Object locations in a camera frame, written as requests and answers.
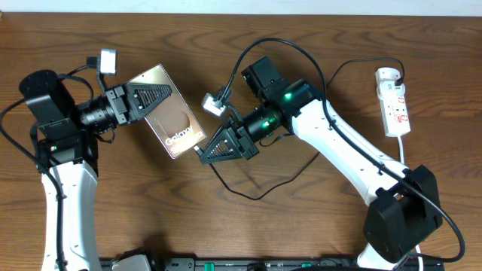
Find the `gold Samsung Galaxy smartphone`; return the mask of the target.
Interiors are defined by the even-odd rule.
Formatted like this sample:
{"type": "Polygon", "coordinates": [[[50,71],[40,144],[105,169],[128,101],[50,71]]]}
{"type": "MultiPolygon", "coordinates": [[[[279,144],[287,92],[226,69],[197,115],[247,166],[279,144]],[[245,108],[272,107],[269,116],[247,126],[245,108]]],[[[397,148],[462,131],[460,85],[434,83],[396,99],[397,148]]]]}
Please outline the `gold Samsung Galaxy smartphone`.
{"type": "Polygon", "coordinates": [[[161,64],[132,78],[130,83],[167,85],[172,90],[171,95],[145,117],[171,158],[180,157],[206,138],[203,128],[161,64]]]}

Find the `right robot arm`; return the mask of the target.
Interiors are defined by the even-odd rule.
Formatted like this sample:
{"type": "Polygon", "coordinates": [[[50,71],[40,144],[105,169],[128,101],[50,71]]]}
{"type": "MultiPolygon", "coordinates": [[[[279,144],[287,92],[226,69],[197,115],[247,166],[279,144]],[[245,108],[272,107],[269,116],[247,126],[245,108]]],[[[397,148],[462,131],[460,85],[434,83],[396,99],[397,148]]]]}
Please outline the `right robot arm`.
{"type": "Polygon", "coordinates": [[[290,83],[263,57],[243,70],[259,108],[220,125],[203,149],[203,164],[257,155],[262,139],[283,126],[332,163],[368,206],[363,233],[368,244],[361,268],[394,270],[442,225],[437,181],[425,166],[409,169],[356,132],[319,90],[305,80],[290,83]]]}

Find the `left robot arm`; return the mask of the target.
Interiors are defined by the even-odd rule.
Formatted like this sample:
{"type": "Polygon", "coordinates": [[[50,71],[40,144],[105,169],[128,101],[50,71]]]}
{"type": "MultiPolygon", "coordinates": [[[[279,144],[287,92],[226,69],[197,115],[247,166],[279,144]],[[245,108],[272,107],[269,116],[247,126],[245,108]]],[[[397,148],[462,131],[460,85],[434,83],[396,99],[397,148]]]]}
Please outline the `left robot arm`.
{"type": "Polygon", "coordinates": [[[33,113],[35,162],[47,200],[44,270],[101,270],[96,245],[94,202],[98,184],[98,144],[102,134],[135,123],[170,98],[167,84],[126,83],[78,104],[64,82],[83,78],[40,70],[19,89],[33,113]]]}

